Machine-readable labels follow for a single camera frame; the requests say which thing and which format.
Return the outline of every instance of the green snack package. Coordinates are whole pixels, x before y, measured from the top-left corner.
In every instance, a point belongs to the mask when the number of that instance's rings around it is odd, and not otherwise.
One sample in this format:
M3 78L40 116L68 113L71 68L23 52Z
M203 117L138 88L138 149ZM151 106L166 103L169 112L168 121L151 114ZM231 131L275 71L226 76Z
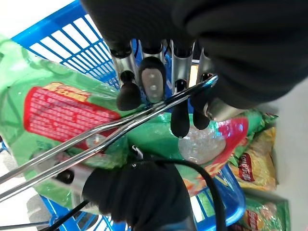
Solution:
M233 231L290 231L287 201L271 201L246 195L244 216L231 226Z
M175 137L170 129L171 114L164 113L128 133L130 145L142 151L164 158L186 159L195 162L214 177L227 163L232 150L246 136L246 118L234 118L224 122L210 121L204 130L193 125L186 137ZM177 166L191 196L198 194L206 183L194 169Z
M273 123L278 116L268 113L263 113L257 109L247 110L238 117L245 117L248 119L248 132L247 136L239 143L239 145L233 150L229 162L238 167L239 158L245 152L249 144L253 141L254 135L266 128L270 123Z
M116 96L115 88L41 59L0 35L0 135L18 165L90 128L131 114L117 110ZM112 132L89 137L66 155L80 153ZM122 137L85 163L120 167L126 163L127 154L127 138ZM25 178L38 173L37 169L30 170ZM52 180L35 189L65 207L73 206L72 192Z

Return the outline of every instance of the black wire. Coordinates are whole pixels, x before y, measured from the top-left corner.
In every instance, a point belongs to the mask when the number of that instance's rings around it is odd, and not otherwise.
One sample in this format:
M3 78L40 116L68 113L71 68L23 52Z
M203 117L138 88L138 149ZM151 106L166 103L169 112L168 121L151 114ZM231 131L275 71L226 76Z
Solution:
M167 47L166 47L165 52L164 52L164 57L166 56L168 49L170 48L170 41L171 41L171 39L168 39L168 44L167 44Z
M137 54L138 54L138 50L139 50L139 41L138 41L138 39L135 39L136 40L136 50L135 50L135 54L134 54L134 56L135 56L135 58L137 57Z
M221 197L219 195L218 189L214 183L214 180L200 165L187 160L175 160L175 159L158 159L158 160L146 160L146 161L141 160L135 162L134 164L146 164L150 162L155 162L157 164L184 165L196 170L206 181L206 184L209 187L210 192L212 194L214 210L215 210L215 219L216 219L216 231L227 231L225 208L222 203Z
M175 160L175 159L158 159L158 160L141 160L138 162L135 162L133 164L146 164L150 162L155 162L157 164L176 164L176 165L184 165L193 168L196 170L200 175L203 177L203 179L206 181L207 186L210 189L210 192L212 194L213 203L214 203L214 210L215 210L215 218L216 218L216 231L226 231L226 215L225 215L225 209L224 205L222 203L221 197L219 195L218 189L211 178L211 176L199 165L187 161L187 160ZM72 217L74 214L76 214L78 211L80 211L84 206L86 206L89 203L89 201L83 201L78 206L76 206L73 210L71 210L69 213L67 213L63 218L59 219L56 223L54 223L52 226L50 226L47 229L43 229L40 231L54 231L58 227L60 227L64 222L66 222L70 217Z
M83 201L79 205L77 205L75 208L73 208L69 213L67 213L64 217L57 220L53 225L51 225L47 229L42 229L40 231L54 231L57 228L59 228L64 222L66 222L68 219L70 219L73 215L75 215L77 212L79 212L84 206L86 206L89 203L89 201Z

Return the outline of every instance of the black glove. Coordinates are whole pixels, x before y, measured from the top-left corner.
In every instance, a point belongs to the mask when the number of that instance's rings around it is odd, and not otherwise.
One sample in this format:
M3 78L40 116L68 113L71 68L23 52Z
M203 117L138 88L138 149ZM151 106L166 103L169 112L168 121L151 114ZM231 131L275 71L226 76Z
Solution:
M102 214L127 222L134 231L196 230L187 189L174 165L96 169L83 195Z

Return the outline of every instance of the metal tongs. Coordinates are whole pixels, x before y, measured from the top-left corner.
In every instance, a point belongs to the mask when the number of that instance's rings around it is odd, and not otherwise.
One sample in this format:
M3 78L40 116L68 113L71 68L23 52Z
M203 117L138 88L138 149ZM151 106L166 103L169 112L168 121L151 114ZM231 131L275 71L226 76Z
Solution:
M26 170L34 167L35 165L38 165L42 163L43 161L48 160L49 158L55 156L59 152L63 152L66 149L72 147L73 145L83 141L84 139L102 132L106 131L112 128L118 128L115 132L113 132L111 135L109 135L107 138L105 138L101 143L79 153L74 155L73 157L51 167L50 169L43 171L42 173L36 175L34 178L21 183L4 193L0 194L0 203L11 198L12 196L15 196L24 190L41 183L51 177L54 177L58 175L59 173L63 172L64 170L88 159L89 157L95 155L96 153L105 150L109 145L111 145L113 142L115 142L117 139L119 139L121 136L125 135L127 132L132 130L133 128L143 124L144 122L150 120L151 118L159 115L160 113L168 110L169 108L187 100L192 94L197 93L201 90L206 90L211 88L216 82L217 82L218 76L214 75L209 77L207 80L200 82L193 87L190 87L188 89L185 89L184 91L181 91L170 98L168 98L166 101L162 101L159 103L154 104L150 108L146 108L145 110L136 113L134 115L129 115L127 117L124 117L122 119L113 121L111 123L99 125L93 129L90 129L84 133L81 133L80 135L69 139L68 141L44 152L41 155L36 156L35 158L29 160L27 163L21 165L20 167L8 172L7 174L0 177L0 184L8 181L9 179L19 175L20 173L25 172Z

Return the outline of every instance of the blue basket grid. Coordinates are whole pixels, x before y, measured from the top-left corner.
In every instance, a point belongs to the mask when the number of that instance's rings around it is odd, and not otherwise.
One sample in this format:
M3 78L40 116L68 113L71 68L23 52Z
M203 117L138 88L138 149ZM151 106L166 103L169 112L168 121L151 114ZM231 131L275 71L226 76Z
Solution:
M85 75L119 88L108 47L90 16L87 15L77 0L13 37L12 40L40 57L59 62ZM135 49L136 42L133 41L132 45ZM138 64L140 60L141 52L139 49L136 63ZM171 59L168 56L166 57L165 66L167 79L170 81ZM167 87L166 95L170 96L171 91L168 83ZM244 213L244 194L228 166L222 169L221 174L215 179L215 183L225 205L226 222L230 225L236 222ZM205 188L200 193L206 195L210 206L213 208L209 189ZM195 215L197 213L198 216L202 214L202 219L197 222L198 230L214 230L215 216L213 214L207 215L208 208L202 205L199 196L194 198L200 207L199 211L194 211L194 213ZM69 211L49 199L43 198L43 201L52 214L51 224ZM86 230L92 222L91 219L95 218L95 215L91 216L88 222L83 227L80 227L78 222L86 214L83 212L78 218L71 218L61 226L60 230ZM127 229L125 224L114 224L107 217L101 217L94 230L101 230L101 227L105 227L102 230L111 231L125 231Z

